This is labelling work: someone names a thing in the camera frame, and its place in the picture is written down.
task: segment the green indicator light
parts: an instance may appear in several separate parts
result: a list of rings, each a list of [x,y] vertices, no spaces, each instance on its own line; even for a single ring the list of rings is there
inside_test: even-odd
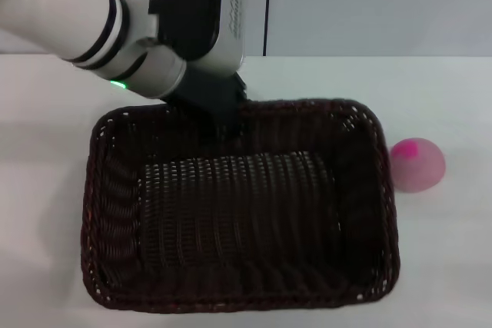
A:
[[[126,84],[122,84],[121,82],[118,81],[111,81],[112,84],[115,84],[116,86],[120,88],[126,88]]]

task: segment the wicker basket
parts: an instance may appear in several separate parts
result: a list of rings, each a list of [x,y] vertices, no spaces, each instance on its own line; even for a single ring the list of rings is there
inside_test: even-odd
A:
[[[248,102],[204,144],[169,106],[95,126],[81,231],[84,283],[148,313],[337,307],[379,300],[400,259],[376,117],[353,101]]]

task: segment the woven texture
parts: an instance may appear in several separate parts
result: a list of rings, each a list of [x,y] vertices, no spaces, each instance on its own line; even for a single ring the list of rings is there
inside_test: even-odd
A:
[[[169,106],[95,126],[81,267],[94,300],[149,313],[379,300],[400,269],[387,148],[353,101],[248,102],[203,141]]]

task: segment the pink ball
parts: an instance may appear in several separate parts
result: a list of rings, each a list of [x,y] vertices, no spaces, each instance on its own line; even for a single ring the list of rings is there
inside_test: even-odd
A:
[[[425,191],[440,182],[446,172],[444,155],[424,138],[408,138],[390,152],[394,186],[403,192]]]

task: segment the magenta spot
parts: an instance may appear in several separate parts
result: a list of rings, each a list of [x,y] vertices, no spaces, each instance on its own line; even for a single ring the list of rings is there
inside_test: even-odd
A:
[[[406,159],[416,157],[418,155],[418,143],[411,138],[403,140],[393,147],[393,150],[391,150],[391,155],[394,157],[401,156]]]

